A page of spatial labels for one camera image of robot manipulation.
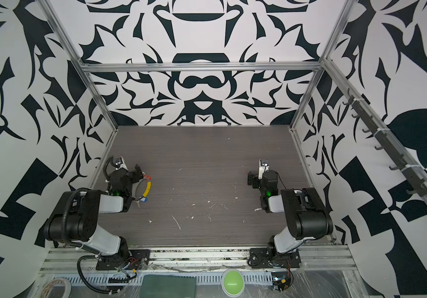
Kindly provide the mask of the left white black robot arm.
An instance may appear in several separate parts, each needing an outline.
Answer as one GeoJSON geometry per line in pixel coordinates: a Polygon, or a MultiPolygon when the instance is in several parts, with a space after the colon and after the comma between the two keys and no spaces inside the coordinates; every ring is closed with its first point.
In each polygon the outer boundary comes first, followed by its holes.
{"type": "Polygon", "coordinates": [[[102,228],[98,220],[100,214],[128,212],[134,201],[133,186],[143,179],[138,165],[133,171],[119,166],[107,175],[106,191],[82,187],[64,192],[44,223],[44,237],[91,253],[97,270],[126,266],[131,258],[126,239],[102,228]]]}

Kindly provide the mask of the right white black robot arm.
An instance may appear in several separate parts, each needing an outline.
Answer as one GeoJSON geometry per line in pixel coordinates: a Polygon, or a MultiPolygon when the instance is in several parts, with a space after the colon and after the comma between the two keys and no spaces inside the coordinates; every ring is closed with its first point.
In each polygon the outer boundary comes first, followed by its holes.
{"type": "Polygon", "coordinates": [[[280,190],[280,181],[272,170],[261,175],[248,173],[247,184],[260,191],[261,209],[286,218],[286,227],[270,238],[266,248],[250,249],[248,266],[255,269],[299,268],[299,247],[333,232],[332,219],[316,189],[280,190]]]}

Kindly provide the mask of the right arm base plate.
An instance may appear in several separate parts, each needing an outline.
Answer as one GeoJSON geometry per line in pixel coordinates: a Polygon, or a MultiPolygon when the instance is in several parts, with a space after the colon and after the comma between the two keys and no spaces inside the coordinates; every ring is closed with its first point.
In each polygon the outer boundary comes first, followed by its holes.
{"type": "Polygon", "coordinates": [[[251,248],[247,259],[249,267],[254,269],[267,268],[300,268],[299,252],[277,253],[270,248],[251,248]]]}

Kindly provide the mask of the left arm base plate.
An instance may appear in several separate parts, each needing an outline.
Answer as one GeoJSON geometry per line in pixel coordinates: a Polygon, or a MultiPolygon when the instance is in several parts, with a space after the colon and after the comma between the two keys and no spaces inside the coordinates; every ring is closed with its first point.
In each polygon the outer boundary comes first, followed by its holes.
{"type": "Polygon", "coordinates": [[[118,253],[116,255],[101,256],[95,269],[98,271],[110,271],[122,267],[126,270],[138,270],[149,264],[150,253],[151,250],[149,249],[134,249],[123,255],[118,253]]]}

